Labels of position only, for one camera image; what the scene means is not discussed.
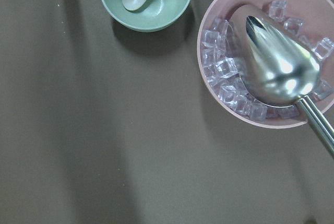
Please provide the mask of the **metal ice scoop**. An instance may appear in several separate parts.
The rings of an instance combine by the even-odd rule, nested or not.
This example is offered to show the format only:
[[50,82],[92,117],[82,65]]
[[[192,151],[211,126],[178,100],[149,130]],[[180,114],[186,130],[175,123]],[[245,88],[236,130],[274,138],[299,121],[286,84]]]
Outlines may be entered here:
[[239,7],[231,22],[242,53],[241,78],[246,89],[271,107],[298,107],[332,156],[333,127],[310,97],[320,83],[317,57],[254,5]]

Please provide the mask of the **pink bowl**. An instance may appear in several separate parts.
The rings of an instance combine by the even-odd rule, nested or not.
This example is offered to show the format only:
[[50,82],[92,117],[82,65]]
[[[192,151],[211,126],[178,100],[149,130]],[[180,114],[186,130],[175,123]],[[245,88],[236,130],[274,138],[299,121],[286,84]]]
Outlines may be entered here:
[[[306,118],[301,113],[297,117],[290,119],[282,119],[277,117],[274,119],[266,119],[263,122],[254,122],[248,116],[243,116],[235,113],[228,108],[215,94],[212,87],[209,85],[201,64],[201,52],[204,48],[201,43],[202,35],[206,29],[209,29],[216,17],[222,19],[230,19],[233,12],[244,4],[253,4],[265,10],[269,3],[273,0],[213,0],[208,7],[201,21],[198,37],[197,37],[197,58],[199,70],[202,79],[211,93],[215,101],[234,117],[247,122],[248,124],[271,128],[284,129],[293,128],[307,124]],[[304,19],[305,24],[302,25],[302,32],[309,38],[315,41],[323,37],[329,37],[333,40],[333,2],[331,0],[286,0],[287,1],[287,16]],[[321,77],[333,86],[333,53],[330,57],[324,60]]]

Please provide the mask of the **clear ice cubes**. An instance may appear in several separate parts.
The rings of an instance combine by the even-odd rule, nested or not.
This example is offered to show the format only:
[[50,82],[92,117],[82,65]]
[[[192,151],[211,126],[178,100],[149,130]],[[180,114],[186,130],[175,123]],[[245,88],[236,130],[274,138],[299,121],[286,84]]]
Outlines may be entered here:
[[255,99],[241,84],[231,46],[227,37],[231,26],[231,12],[246,0],[214,0],[207,9],[197,39],[197,57],[202,78],[215,100],[229,113],[249,124],[264,128],[284,129],[306,123],[296,109],[274,109],[254,111]]

